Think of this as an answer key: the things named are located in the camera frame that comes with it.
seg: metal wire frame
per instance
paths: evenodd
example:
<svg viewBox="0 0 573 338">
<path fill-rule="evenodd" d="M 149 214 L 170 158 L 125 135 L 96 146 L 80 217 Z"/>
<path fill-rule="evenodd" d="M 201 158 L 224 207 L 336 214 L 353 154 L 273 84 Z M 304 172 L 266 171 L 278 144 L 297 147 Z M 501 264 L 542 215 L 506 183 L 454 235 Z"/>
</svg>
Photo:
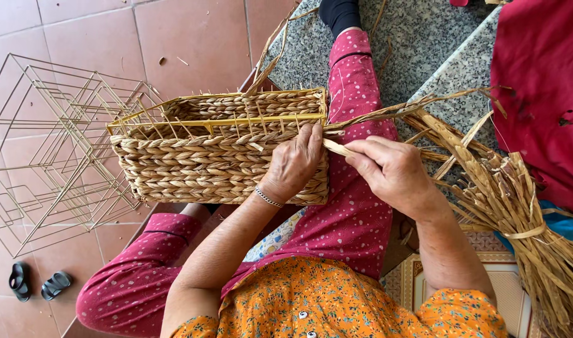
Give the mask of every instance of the metal wire frame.
<svg viewBox="0 0 573 338">
<path fill-rule="evenodd" d="M 0 242 L 5 250 L 18 257 L 77 236 L 68 229 L 79 226 L 79 234 L 87 233 L 134 212 L 140 203 L 121 170 L 114 174 L 105 165 L 107 159 L 117 158 L 105 124 L 139 111 L 141 100 L 162 102 L 157 90 L 143 81 L 15 54 L 5 58 L 0 81 L 9 80 L 4 72 L 10 67 L 20 72 L 6 99 L 0 94 Z M 26 83 L 28 88 L 20 89 Z M 51 119 L 21 116 L 31 91 L 53 113 Z M 30 135 L 15 134 L 20 130 Z M 41 139 L 34 154 L 25 157 L 29 160 L 5 165 L 9 143 L 34 144 Z M 34 179 L 19 184 L 12 176 Z M 37 240 L 48 236 L 52 237 L 46 245 L 37 247 Z"/>
</svg>

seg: orange floral shirt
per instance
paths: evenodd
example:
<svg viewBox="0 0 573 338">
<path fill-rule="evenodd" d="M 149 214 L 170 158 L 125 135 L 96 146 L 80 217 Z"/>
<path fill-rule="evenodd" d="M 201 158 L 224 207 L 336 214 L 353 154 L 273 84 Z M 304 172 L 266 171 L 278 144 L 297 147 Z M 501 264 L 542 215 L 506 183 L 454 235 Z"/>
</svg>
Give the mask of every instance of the orange floral shirt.
<svg viewBox="0 0 573 338">
<path fill-rule="evenodd" d="M 416 314 L 380 284 L 342 262 L 290 257 L 245 277 L 224 298 L 219 319 L 199 316 L 174 338 L 210 337 L 507 337 L 485 294 L 442 289 Z"/>
</svg>

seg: silver bracelet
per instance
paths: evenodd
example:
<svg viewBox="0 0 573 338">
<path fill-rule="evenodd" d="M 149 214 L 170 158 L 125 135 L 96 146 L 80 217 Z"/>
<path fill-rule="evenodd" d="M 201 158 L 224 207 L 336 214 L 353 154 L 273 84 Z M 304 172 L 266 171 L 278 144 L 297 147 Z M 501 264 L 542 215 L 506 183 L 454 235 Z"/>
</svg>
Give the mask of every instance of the silver bracelet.
<svg viewBox="0 0 573 338">
<path fill-rule="evenodd" d="M 261 192 L 259 186 L 255 186 L 255 193 L 258 194 L 261 198 L 264 199 L 264 201 L 268 202 L 268 204 L 270 204 L 270 205 L 277 206 L 277 207 L 283 207 L 284 206 L 284 204 L 280 204 L 278 202 L 274 202 L 273 200 L 270 200 L 268 198 L 268 196 L 264 195 L 264 193 Z"/>
</svg>

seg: blue fabric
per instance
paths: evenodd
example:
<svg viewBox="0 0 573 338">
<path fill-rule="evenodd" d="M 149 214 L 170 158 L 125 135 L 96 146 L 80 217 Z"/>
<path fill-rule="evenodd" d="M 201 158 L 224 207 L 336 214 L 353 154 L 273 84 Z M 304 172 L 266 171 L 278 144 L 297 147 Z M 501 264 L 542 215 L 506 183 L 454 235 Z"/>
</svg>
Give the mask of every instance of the blue fabric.
<svg viewBox="0 0 573 338">
<path fill-rule="evenodd" d="M 546 200 L 539 201 L 539 205 L 541 206 L 541 209 L 556 208 L 558 210 L 561 210 L 560 208 L 555 206 L 555 204 Z M 564 238 L 573 241 L 573 218 L 553 212 L 547 215 L 543 215 L 543 220 L 553 232 L 558 233 L 564 236 Z M 500 234 L 499 232 L 494 232 L 494 233 L 495 236 L 499 238 L 501 243 L 503 243 L 503 245 L 509 251 L 514 253 L 514 248 L 512 248 L 510 242 L 505 237 L 503 237 L 503 235 Z"/>
</svg>

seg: black sandal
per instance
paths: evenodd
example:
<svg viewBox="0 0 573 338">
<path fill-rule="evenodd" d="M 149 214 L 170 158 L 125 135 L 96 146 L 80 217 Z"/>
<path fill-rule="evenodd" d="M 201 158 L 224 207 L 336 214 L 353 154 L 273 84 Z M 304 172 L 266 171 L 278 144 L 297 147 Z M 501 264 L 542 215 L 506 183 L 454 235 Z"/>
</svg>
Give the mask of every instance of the black sandal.
<svg viewBox="0 0 573 338">
<path fill-rule="evenodd" d="M 20 302 L 30 299 L 30 266 L 24 262 L 15 262 L 12 265 L 12 274 L 9 276 L 9 287 Z"/>
<path fill-rule="evenodd" d="M 50 279 L 44 282 L 40 294 L 45 300 L 50 301 L 70 285 L 72 285 L 72 276 L 63 271 L 57 271 Z"/>
</svg>

